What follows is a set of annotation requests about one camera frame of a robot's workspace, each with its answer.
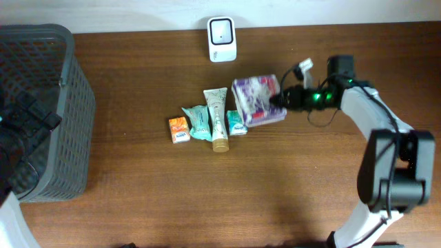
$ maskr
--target gold tube cap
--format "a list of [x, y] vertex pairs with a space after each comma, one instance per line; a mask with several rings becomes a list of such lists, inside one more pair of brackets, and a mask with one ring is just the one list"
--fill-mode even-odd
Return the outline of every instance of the gold tube cap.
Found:
[[227, 152], [229, 150], [228, 140], [226, 138], [218, 138], [213, 141], [213, 151]]

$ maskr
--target gray plastic basket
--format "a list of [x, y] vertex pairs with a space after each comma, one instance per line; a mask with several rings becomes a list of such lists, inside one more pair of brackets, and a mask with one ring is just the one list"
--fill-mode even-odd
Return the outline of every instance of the gray plastic basket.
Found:
[[80, 196], [88, 178], [96, 105], [70, 31], [55, 24], [0, 27], [0, 82], [6, 105], [25, 90], [62, 118], [29, 157], [40, 179], [27, 164], [15, 168], [10, 183], [17, 198], [48, 202]]

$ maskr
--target white wall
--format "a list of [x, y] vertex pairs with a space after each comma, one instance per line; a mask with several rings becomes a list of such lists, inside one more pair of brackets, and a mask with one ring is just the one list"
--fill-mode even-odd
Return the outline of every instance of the white wall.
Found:
[[441, 0], [0, 0], [0, 25], [58, 23], [74, 33], [441, 20]]

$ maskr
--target teal package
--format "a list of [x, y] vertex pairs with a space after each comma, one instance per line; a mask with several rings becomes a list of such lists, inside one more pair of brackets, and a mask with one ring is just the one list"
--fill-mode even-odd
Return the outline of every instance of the teal package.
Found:
[[243, 125], [242, 118], [237, 110], [227, 111], [229, 135], [243, 135], [247, 134], [248, 129]]
[[212, 141], [212, 133], [208, 125], [208, 107], [196, 106], [189, 109], [182, 108], [184, 113], [190, 118], [192, 128], [190, 135], [193, 138]]

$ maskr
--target plastic packaging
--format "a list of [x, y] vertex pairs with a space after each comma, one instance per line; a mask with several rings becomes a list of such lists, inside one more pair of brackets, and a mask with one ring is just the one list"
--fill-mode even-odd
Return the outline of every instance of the plastic packaging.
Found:
[[227, 111], [229, 135], [244, 135], [247, 134], [248, 129], [243, 125], [237, 110]]
[[208, 125], [208, 107], [196, 106], [189, 109], [182, 108], [184, 113], [190, 118], [192, 128], [190, 135], [193, 138], [212, 141], [212, 133]]
[[280, 92], [274, 75], [236, 79], [232, 92], [236, 99], [236, 108], [247, 127], [282, 121], [287, 115], [285, 108], [269, 103], [269, 99]]
[[213, 124], [213, 151], [226, 152], [229, 150], [224, 118], [227, 88], [204, 90], [204, 95]]
[[187, 120], [185, 117], [179, 117], [168, 120], [170, 132], [172, 133], [173, 144], [190, 140]]

